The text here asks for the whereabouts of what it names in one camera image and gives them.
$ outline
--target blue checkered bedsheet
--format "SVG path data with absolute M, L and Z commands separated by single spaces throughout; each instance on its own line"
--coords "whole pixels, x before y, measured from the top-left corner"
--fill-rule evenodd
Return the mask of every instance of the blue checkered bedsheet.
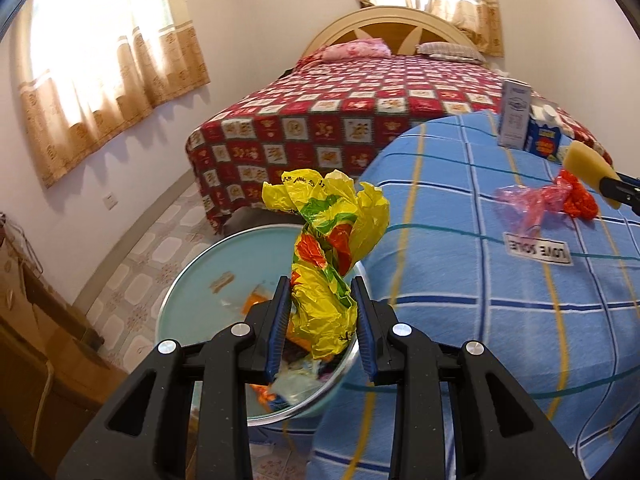
M 508 228 L 492 200 L 495 189 L 516 184 L 516 173 L 526 186 L 543 186 L 559 166 L 529 153 L 508 155 L 497 146 L 496 123 L 482 112 L 430 121 L 422 155 L 416 127 L 362 175 L 382 187 L 391 203 L 390 227 L 364 260 L 370 295 L 390 297 L 399 239 L 408 231 L 399 319 L 438 342 L 483 341 L 536 399 L 591 476 L 638 413 L 640 218 L 629 208 L 613 210 L 596 195 L 601 219 L 566 218 L 542 227 L 542 237 L 568 243 L 571 267 L 509 256 L 503 242 Z M 407 219 L 419 157 L 415 206 Z M 395 390 L 366 384 L 358 364 L 315 434 L 308 479 L 342 478 L 362 439 L 366 446 L 352 478 L 388 475 Z M 372 419 L 364 432 L 367 403 Z M 447 410 L 445 419 L 452 479 Z

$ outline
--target label on sheet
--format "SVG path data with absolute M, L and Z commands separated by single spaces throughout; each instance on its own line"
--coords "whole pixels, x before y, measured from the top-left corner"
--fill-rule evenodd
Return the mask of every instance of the label on sheet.
M 511 256 L 520 256 L 548 264 L 574 264 L 571 261 L 571 253 L 566 242 L 545 240 L 544 238 L 525 238 L 505 233 L 504 245 L 507 248 L 507 253 Z

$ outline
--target metal screw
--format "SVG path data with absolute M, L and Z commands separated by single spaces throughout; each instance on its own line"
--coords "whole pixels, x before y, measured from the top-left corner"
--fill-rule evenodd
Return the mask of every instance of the metal screw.
M 394 331 L 394 334 L 399 335 L 400 337 L 411 333 L 411 327 L 406 323 L 396 323 L 391 330 Z
M 165 339 L 158 345 L 158 351 L 161 354 L 170 354 L 176 348 L 175 341 L 171 341 L 170 339 Z
M 484 346 L 482 346 L 482 343 L 479 343 L 478 341 L 469 341 L 466 344 L 466 351 L 471 355 L 480 355 L 484 352 Z
M 231 327 L 231 333 L 238 337 L 247 335 L 251 332 L 251 327 L 247 323 L 237 323 Z

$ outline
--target white wall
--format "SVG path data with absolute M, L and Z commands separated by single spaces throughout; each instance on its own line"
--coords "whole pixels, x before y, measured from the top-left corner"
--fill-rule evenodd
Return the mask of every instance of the white wall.
M 0 210 L 25 229 L 51 285 L 69 302 L 133 222 L 189 169 L 191 131 L 250 90 L 236 0 L 188 0 L 212 83 L 165 104 L 46 190 L 23 134 L 12 34 L 0 43 Z M 102 197 L 115 193 L 111 211 Z
M 615 0 L 499 0 L 505 67 L 584 123 L 640 176 L 640 40 Z
M 292 68 L 331 22 L 358 10 L 355 0 L 241 0 L 261 88 Z

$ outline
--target pillow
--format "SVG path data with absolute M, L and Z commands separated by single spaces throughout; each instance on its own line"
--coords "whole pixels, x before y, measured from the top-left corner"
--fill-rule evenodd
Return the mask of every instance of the pillow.
M 368 38 L 330 45 L 321 56 L 325 63 L 357 57 L 391 57 L 391 50 L 381 38 Z
M 444 54 L 445 56 L 460 56 L 476 59 L 480 63 L 486 63 L 486 59 L 472 46 L 463 46 L 445 41 L 432 41 L 416 46 L 418 54 L 429 56 L 431 54 Z
M 438 61 L 454 61 L 457 63 L 471 63 L 472 65 L 482 65 L 482 61 L 473 57 L 464 56 L 449 56 L 448 54 L 429 54 L 429 59 L 436 59 Z

